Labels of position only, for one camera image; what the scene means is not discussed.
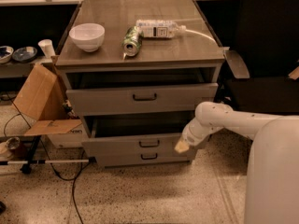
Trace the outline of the tan gripper fingertip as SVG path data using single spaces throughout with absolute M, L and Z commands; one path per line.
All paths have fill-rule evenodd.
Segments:
M 175 151 L 177 153 L 184 153 L 190 149 L 190 146 L 188 145 L 187 142 L 185 142 L 182 139 L 179 139 L 177 144 L 175 145 Z

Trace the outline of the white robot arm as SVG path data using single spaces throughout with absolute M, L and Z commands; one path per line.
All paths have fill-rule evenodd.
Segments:
M 244 224 L 299 224 L 299 117 L 240 112 L 203 102 L 175 151 L 196 147 L 221 129 L 252 141 Z

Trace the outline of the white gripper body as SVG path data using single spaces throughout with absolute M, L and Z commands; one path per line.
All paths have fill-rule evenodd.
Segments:
M 187 147 L 196 147 L 216 131 L 217 127 L 204 125 L 198 119 L 192 119 L 183 129 L 180 141 Z

